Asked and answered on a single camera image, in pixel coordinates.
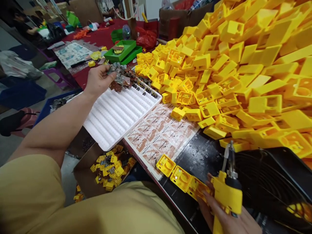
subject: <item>black table surface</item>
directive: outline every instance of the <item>black table surface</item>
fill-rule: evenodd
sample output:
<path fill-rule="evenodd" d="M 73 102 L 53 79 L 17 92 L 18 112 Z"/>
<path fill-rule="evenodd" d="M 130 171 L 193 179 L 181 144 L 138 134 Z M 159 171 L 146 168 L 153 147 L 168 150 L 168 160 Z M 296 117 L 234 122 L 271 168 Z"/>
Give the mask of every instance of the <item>black table surface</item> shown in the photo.
<path fill-rule="evenodd" d="M 217 176 L 221 170 L 224 150 L 218 140 L 208 137 L 200 129 L 175 159 L 175 163 L 205 182 L 208 173 Z M 163 176 L 159 184 L 198 234 L 210 233 L 197 201 L 180 190 L 168 177 Z M 256 220 L 262 227 L 263 233 L 293 233 L 264 214 L 258 214 Z"/>

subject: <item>plastic bottle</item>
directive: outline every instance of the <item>plastic bottle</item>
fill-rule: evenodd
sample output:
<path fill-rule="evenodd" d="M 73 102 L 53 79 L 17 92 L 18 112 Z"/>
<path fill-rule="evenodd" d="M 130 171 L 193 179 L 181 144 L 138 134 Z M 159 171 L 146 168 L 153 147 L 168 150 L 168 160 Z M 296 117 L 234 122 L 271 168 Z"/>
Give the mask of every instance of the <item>plastic bottle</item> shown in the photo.
<path fill-rule="evenodd" d="M 195 10 L 206 4 L 206 0 L 195 0 L 190 10 Z"/>
<path fill-rule="evenodd" d="M 131 38 L 131 30 L 127 24 L 123 26 L 123 38 L 129 40 Z"/>
<path fill-rule="evenodd" d="M 169 0 L 163 0 L 162 1 L 162 9 L 165 10 L 174 10 L 174 6 L 172 5 L 172 3 L 170 3 Z"/>

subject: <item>paper sheet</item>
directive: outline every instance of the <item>paper sheet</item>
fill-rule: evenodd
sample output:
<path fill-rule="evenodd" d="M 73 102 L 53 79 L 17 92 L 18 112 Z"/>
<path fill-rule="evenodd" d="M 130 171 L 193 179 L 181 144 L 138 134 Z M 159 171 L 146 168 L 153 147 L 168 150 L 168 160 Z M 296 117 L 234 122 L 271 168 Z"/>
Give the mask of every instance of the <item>paper sheet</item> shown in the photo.
<path fill-rule="evenodd" d="M 75 63 L 85 60 L 88 55 L 93 53 L 76 42 L 54 52 L 66 69 L 71 68 L 71 65 Z"/>
<path fill-rule="evenodd" d="M 197 123 L 186 118 L 180 122 L 173 119 L 170 116 L 173 108 L 172 104 L 157 105 L 125 136 L 127 143 L 157 180 L 163 175 L 155 167 L 160 157 L 166 154 L 175 160 L 199 129 Z"/>

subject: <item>white foam tray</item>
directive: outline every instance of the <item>white foam tray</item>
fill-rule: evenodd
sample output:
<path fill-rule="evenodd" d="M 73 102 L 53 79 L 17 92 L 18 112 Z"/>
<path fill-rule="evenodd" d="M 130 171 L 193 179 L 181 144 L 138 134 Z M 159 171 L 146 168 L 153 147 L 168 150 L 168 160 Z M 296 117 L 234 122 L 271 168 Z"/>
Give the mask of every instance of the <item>white foam tray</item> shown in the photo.
<path fill-rule="evenodd" d="M 94 103 L 84 127 L 103 151 L 111 150 L 136 126 L 155 106 L 162 96 L 153 91 L 157 98 L 139 87 L 121 92 L 106 90 Z"/>

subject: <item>fan grille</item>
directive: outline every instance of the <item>fan grille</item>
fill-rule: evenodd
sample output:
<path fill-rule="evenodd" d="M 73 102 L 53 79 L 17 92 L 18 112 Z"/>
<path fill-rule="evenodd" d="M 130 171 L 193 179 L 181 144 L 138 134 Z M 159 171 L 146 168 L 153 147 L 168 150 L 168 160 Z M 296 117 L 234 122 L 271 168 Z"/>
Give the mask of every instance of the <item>fan grille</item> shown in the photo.
<path fill-rule="evenodd" d="M 308 204 L 305 197 L 290 180 L 269 164 L 267 157 L 270 157 L 270 153 L 260 151 L 258 155 L 251 154 L 252 151 L 236 155 L 236 170 L 243 186 L 244 200 L 247 198 L 253 208 L 291 228 L 311 231 L 311 210 L 306 210 L 309 208 L 305 205 Z M 298 203 L 302 204 L 299 207 L 303 209 L 298 210 L 295 205 Z"/>

